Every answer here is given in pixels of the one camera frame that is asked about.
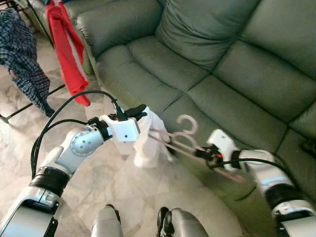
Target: clothes drying rack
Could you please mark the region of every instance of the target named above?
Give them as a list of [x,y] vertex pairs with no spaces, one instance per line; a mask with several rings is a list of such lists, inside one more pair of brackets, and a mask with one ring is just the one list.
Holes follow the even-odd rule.
[[[20,0],[0,0],[0,11],[9,7],[14,8],[16,11],[24,11],[26,9],[31,10],[31,12],[33,13],[33,15],[36,18],[37,23],[39,24],[39,26],[41,27],[41,29],[43,30],[43,32],[45,33],[46,37],[49,40],[49,43],[51,44],[52,47],[54,47],[53,42],[48,34],[48,32],[46,31],[45,27],[43,26],[42,22],[40,21],[38,15],[36,14],[34,8],[32,7],[32,5],[30,4],[29,0],[25,0],[24,3],[26,3],[26,6],[23,6],[22,4],[20,4]],[[60,90],[61,88],[65,87],[65,85],[61,85],[59,87],[57,87],[56,89],[52,90],[51,92],[49,92],[48,95],[51,95],[53,93],[55,93],[56,91]],[[12,118],[13,116],[19,114],[20,112],[26,110],[28,107],[32,106],[33,104],[30,103],[22,108],[20,108],[19,110],[15,111],[14,113],[10,114],[9,116],[3,116],[0,114],[0,119],[9,124],[9,119]]]

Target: blue plaid shirt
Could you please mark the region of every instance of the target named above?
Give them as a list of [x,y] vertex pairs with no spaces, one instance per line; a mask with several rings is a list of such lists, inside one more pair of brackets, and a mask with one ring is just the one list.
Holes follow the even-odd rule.
[[47,103],[50,81],[37,63],[36,38],[13,8],[0,11],[0,64],[14,72],[12,81],[46,116],[54,113]]

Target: marble floor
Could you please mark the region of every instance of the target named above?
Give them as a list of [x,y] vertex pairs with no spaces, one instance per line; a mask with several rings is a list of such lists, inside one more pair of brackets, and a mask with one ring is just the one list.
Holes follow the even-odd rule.
[[[40,35],[39,63],[51,79],[51,88],[62,84],[53,49]],[[89,89],[98,89],[91,77]],[[7,71],[0,68],[0,113],[7,116],[28,103],[10,81]],[[49,96],[49,104],[57,109],[69,94],[62,89]],[[100,95],[89,97],[91,105],[68,105],[58,119],[87,120],[112,112],[112,105]],[[12,200],[31,179],[30,153],[47,118],[31,106],[10,120],[0,121],[0,218]],[[75,124],[63,124],[44,138],[39,163]],[[106,142],[79,167],[63,194],[56,214],[59,220],[57,237],[87,237],[95,214],[107,203],[121,215],[125,237],[156,236],[156,217],[160,207],[180,207],[192,212],[204,225],[210,237],[239,237],[242,231],[238,219],[216,195],[191,175],[180,163],[161,159],[158,167],[141,169],[133,165],[133,153],[122,157],[112,141]]]

